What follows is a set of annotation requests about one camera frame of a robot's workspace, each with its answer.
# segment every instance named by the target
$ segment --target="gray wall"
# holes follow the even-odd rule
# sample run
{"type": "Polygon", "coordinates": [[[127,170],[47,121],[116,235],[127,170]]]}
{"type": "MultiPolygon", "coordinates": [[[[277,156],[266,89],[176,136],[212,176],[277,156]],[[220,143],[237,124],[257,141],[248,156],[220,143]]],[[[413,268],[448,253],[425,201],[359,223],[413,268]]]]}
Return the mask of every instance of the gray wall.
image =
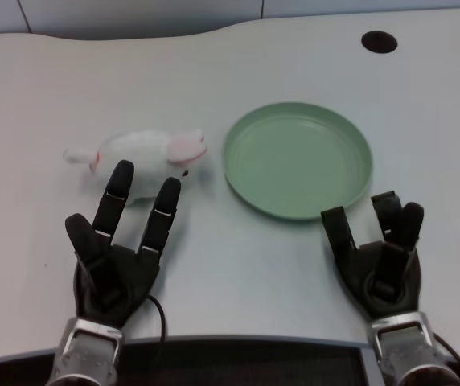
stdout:
{"type": "MultiPolygon", "coordinates": [[[[261,17],[460,7],[460,0],[20,1],[34,33],[69,39],[190,35],[261,17]]],[[[18,1],[0,0],[0,32],[26,31],[18,1]]]]}

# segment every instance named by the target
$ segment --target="stuffed animal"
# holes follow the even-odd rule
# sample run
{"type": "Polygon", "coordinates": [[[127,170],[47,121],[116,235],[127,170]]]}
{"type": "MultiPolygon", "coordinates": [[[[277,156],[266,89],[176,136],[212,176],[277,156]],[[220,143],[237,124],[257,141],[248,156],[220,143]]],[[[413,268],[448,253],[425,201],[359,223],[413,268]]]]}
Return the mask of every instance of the stuffed animal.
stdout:
{"type": "Polygon", "coordinates": [[[109,181],[119,161],[131,161],[135,173],[128,203],[132,203],[155,197],[167,177],[183,181],[194,161],[206,152],[207,144],[200,129],[182,133],[143,130],[108,138],[98,151],[65,150],[64,160],[88,164],[102,185],[109,181]]]}

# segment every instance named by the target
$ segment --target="rabbit ear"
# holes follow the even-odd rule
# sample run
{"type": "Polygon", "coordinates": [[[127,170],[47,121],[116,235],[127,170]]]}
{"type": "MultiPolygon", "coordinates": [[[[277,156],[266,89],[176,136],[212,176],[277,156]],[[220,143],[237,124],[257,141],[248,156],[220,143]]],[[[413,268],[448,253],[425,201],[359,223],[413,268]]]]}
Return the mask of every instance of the rabbit ear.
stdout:
{"type": "Polygon", "coordinates": [[[203,132],[179,134],[169,140],[166,148],[167,161],[174,164],[184,164],[201,157],[207,151],[203,132]]]}
{"type": "Polygon", "coordinates": [[[98,152],[91,150],[70,150],[66,149],[63,158],[69,163],[95,164],[98,161],[98,152]]]}

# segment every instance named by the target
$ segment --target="plate rim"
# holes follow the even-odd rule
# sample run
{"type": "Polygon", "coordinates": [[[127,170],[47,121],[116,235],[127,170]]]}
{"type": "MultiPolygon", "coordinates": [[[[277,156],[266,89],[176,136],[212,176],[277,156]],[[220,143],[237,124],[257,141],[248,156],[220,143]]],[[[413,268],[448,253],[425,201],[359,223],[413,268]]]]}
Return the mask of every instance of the plate rim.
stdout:
{"type": "Polygon", "coordinates": [[[357,127],[357,125],[355,125],[352,121],[350,121],[348,118],[346,118],[344,115],[342,114],[339,114],[337,112],[335,112],[333,109],[329,109],[325,106],[322,106],[322,105],[316,105],[314,103],[308,103],[308,102],[302,102],[302,101],[283,101],[283,102],[273,102],[273,103],[268,103],[267,105],[262,105],[260,107],[257,107],[256,109],[253,109],[251,111],[248,111],[246,114],[242,115],[239,119],[237,119],[233,125],[230,127],[230,130],[226,133],[226,135],[224,136],[224,142],[223,142],[223,151],[221,152],[221,162],[222,162],[222,165],[223,165],[223,172],[224,172],[224,177],[225,179],[227,180],[228,184],[230,185],[230,187],[234,190],[234,192],[242,199],[244,200],[247,204],[251,205],[253,208],[257,209],[258,211],[262,212],[262,213],[266,213],[267,215],[269,216],[273,216],[273,217],[276,217],[278,219],[284,219],[284,220],[298,220],[298,221],[304,221],[304,220],[320,220],[321,219],[321,212],[317,213],[316,214],[310,214],[308,216],[303,216],[303,217],[300,217],[300,216],[284,216],[284,215],[280,215],[278,213],[275,213],[273,211],[269,211],[267,209],[264,209],[262,207],[259,207],[257,206],[255,203],[251,202],[249,199],[247,199],[246,197],[244,197],[237,189],[236,187],[234,186],[234,184],[232,183],[232,180],[230,179],[229,177],[229,173],[228,173],[228,170],[227,170],[227,167],[226,167],[226,163],[225,163],[225,154],[226,154],[226,149],[227,149],[227,143],[228,143],[228,137],[230,135],[230,133],[236,128],[236,126],[239,124],[239,122],[241,122],[244,118],[246,118],[248,115],[252,114],[252,113],[255,113],[256,111],[260,110],[260,109],[264,109],[266,107],[270,107],[270,106],[274,106],[274,105],[305,105],[305,106],[310,106],[310,107],[316,107],[318,109],[324,109],[330,113],[333,113],[339,117],[341,117],[344,121],[346,121],[347,123],[349,123],[353,128],[355,128],[355,130],[357,131],[357,133],[359,134],[359,136],[363,139],[364,143],[366,144],[366,149],[368,151],[368,154],[369,154],[369,158],[371,159],[371,168],[370,168],[370,171],[369,171],[369,174],[368,174],[368,178],[367,178],[367,181],[366,183],[363,185],[362,189],[360,190],[360,192],[358,194],[356,194],[354,196],[353,199],[351,199],[349,202],[345,203],[344,205],[342,205],[342,207],[344,209],[347,209],[349,207],[351,207],[353,204],[355,204],[357,201],[359,201],[360,199],[363,198],[364,194],[366,193],[366,191],[368,191],[369,187],[371,186],[371,183],[372,183],[372,176],[373,176],[373,169],[374,169],[374,162],[373,162],[373,152],[372,152],[372,149],[371,147],[369,146],[369,142],[368,140],[366,139],[366,137],[364,136],[364,134],[362,133],[362,131],[359,130],[359,127],[357,127]]]}

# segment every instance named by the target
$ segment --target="hole in table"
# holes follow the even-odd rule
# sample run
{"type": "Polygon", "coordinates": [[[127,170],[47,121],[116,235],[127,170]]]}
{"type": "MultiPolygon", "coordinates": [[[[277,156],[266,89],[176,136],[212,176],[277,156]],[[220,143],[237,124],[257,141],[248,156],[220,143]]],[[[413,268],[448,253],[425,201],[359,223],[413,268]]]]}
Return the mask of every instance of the hole in table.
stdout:
{"type": "Polygon", "coordinates": [[[369,51],[377,54],[388,54],[398,47],[394,36],[383,31],[370,31],[363,35],[362,45],[369,51]]]}

